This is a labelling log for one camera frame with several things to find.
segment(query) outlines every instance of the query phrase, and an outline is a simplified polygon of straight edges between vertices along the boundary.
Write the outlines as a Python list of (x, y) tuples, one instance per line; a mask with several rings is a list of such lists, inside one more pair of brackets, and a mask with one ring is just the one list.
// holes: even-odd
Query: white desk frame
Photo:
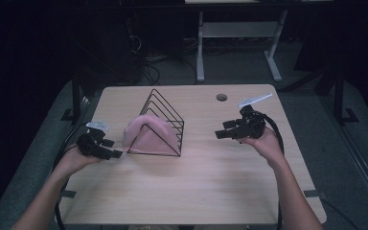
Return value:
[(204, 22), (203, 12), (199, 13), (198, 52), (196, 55), (196, 79), (205, 81), (204, 60), (202, 57), (203, 37), (272, 37), (270, 49), (264, 51), (264, 57), (275, 81), (281, 81), (279, 69), (274, 61), (274, 53), (282, 34), (288, 11), (282, 11), (278, 21), (266, 22)]

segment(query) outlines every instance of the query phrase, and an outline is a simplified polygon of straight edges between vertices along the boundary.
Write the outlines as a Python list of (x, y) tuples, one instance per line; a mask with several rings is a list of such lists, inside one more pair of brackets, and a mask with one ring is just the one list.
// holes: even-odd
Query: forearm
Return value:
[(323, 229), (307, 203), (286, 160), (273, 167), (285, 229)]
[(31, 205), (12, 229), (48, 229), (66, 176), (52, 173)]

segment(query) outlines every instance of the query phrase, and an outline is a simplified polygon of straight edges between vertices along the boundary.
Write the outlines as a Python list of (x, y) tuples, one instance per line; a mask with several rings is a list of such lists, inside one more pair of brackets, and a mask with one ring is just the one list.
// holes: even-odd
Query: floor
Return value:
[[(275, 55), (283, 80), (272, 79), (263, 51), (270, 40), (224, 41), (217, 52), (204, 57), (205, 82), (196, 82), (195, 53), (182, 59), (160, 58), (148, 60), (151, 73), (144, 75), (136, 85), (182, 84), (272, 84), (280, 89), (300, 80), (308, 73), (294, 71), (301, 44), (283, 41)], [(313, 80), (288, 93), (279, 93), (294, 135), (307, 163), (318, 192), (324, 198), (327, 221), (324, 227), (332, 229), (368, 229), (368, 186), (355, 163), (343, 133), (353, 139), (362, 157), (368, 163), (368, 109), (358, 91), (345, 83), (344, 107), (352, 108), (358, 123), (337, 125), (330, 114), (333, 94), (319, 97), (314, 93), (318, 80)], [(80, 121), (90, 121), (101, 90), (90, 98)], [(70, 122), (60, 120), (65, 109), (72, 106), (70, 83), (58, 94), (46, 120), (36, 134), (25, 158), (0, 201), (0, 229), (9, 229), (38, 192), (51, 169), (58, 148), (71, 128)], [(250, 229), (274, 229), (275, 226), (250, 226)], [(51, 229), (58, 229), (53, 221)], [(67, 226), (67, 229), (126, 229), (125, 226)]]

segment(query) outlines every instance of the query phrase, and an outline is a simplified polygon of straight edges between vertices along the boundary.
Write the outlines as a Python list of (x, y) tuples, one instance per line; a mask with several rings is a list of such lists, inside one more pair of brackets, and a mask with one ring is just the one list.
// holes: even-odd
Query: dark background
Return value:
[[(80, 5), (69, 1), (65, 7)], [(107, 84), (134, 84), (140, 75), (140, 57), (131, 55), (127, 38), (128, 14), (85, 14), (63, 7), (56, 1), (0, 1), (0, 197), (56, 95), (76, 71), (88, 72), (87, 93)], [(196, 37), (196, 12), (144, 11), (140, 22), (140, 28), (132, 29), (144, 45), (175, 55), (183, 37)], [(118, 73), (92, 65), (92, 57), (71, 36)], [(309, 14), (293, 9), (282, 37), (307, 38), (297, 69), (314, 71), (342, 57), (346, 79), (368, 104), (368, 4), (336, 4)]]

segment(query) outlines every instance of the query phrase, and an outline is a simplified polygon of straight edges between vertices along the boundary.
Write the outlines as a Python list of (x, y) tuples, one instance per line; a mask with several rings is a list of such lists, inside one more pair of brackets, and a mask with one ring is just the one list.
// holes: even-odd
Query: pink object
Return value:
[(180, 153), (178, 138), (172, 126), (154, 115), (141, 115), (131, 121), (124, 130), (122, 144), (124, 151), (130, 149), (133, 153), (163, 155)]

